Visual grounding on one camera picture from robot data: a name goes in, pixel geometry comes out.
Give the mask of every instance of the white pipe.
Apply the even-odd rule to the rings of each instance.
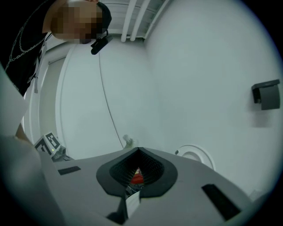
[[[170,0],[166,0],[166,1],[162,4],[162,6],[160,7],[159,11],[158,11],[157,14],[155,15],[153,21],[151,22],[151,24],[150,24],[150,26],[149,26],[149,29],[147,30],[147,32],[146,32],[146,34],[145,34],[145,39],[147,39],[147,37],[148,37],[150,31],[152,30],[152,28],[153,28],[155,22],[157,21],[158,17],[160,16],[161,12],[164,10],[165,6],[168,4],[169,1],[170,1]]]
[[[138,17],[137,17],[136,23],[134,24],[134,29],[133,29],[133,32],[132,32],[132,35],[131,35],[131,38],[130,38],[131,41],[136,40],[138,29],[139,29],[140,24],[142,22],[142,18],[145,14],[145,11],[146,11],[146,9],[149,5],[149,2],[150,2],[150,0],[144,0],[142,5],[141,5],[141,9],[138,13]]]
[[[122,31],[122,37],[121,37],[122,42],[126,41],[127,32],[128,32],[128,29],[129,29],[129,25],[130,25],[130,22],[131,22],[132,14],[133,14],[133,11],[134,11],[134,7],[136,6],[136,3],[137,3],[137,0],[130,0],[128,10],[127,10],[127,14],[126,14],[126,18],[125,18],[125,22],[124,22],[123,31]]]

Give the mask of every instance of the chain necklace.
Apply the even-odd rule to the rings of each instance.
[[[45,37],[44,37],[39,43],[37,43],[36,45],[30,47],[28,50],[23,50],[22,45],[21,45],[23,30],[24,30],[25,26],[27,25],[27,22],[30,20],[30,18],[32,17],[32,15],[33,15],[44,3],[46,3],[47,1],[49,1],[49,0],[45,0],[44,2],[42,2],[42,3],[34,10],[34,12],[30,15],[30,17],[27,19],[27,21],[24,23],[24,25],[23,25],[23,26],[21,27],[21,29],[19,30],[19,32],[18,32],[18,34],[17,34],[17,37],[16,37],[16,39],[14,40],[14,43],[13,43],[13,46],[12,46],[12,50],[11,50],[11,53],[10,53],[10,56],[9,56],[9,61],[8,61],[7,65],[6,65],[5,71],[8,69],[9,64],[10,64],[12,61],[15,61],[15,60],[19,59],[22,55],[24,55],[25,53],[31,51],[32,49],[34,49],[36,46],[38,46],[40,43],[42,43],[42,42],[44,41]],[[16,56],[16,57],[12,58],[12,54],[13,54],[13,51],[14,51],[14,47],[15,47],[15,45],[16,45],[16,43],[17,43],[18,37],[19,37],[19,48],[20,48],[20,50],[21,50],[22,53],[21,53],[20,55]]]

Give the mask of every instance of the ceiling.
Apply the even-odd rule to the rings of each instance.
[[[144,4],[144,6],[146,6],[146,10],[145,13],[141,15],[142,20],[140,25],[136,25],[138,27],[138,31],[135,37],[146,38],[147,32],[149,33],[149,30],[151,30],[150,25],[153,24],[153,22],[157,19],[155,17],[159,16],[160,11],[163,10],[164,6],[169,2],[169,0],[150,0],[148,5],[145,4],[145,2],[148,0],[100,0],[100,2],[104,3],[111,12],[112,21],[108,28],[110,34],[122,34],[128,6],[131,1],[136,1],[136,4],[130,17],[130,23],[128,31],[126,32],[126,37],[131,37],[138,14],[140,12],[140,9],[142,8],[142,5]],[[64,41],[58,40],[54,38],[54,36],[52,36],[47,41],[47,49],[49,50],[63,42]]]

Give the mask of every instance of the person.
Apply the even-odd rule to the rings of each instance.
[[[0,62],[22,96],[36,75],[42,45],[49,32],[65,41],[86,44],[103,34],[112,20],[109,9],[99,0],[28,0],[1,4],[6,12],[1,14]],[[21,124],[16,137],[31,144]]]

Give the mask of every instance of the toilet paper holder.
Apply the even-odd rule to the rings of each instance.
[[[279,109],[280,94],[278,89],[279,79],[257,83],[252,86],[254,103],[261,104],[262,110]]]

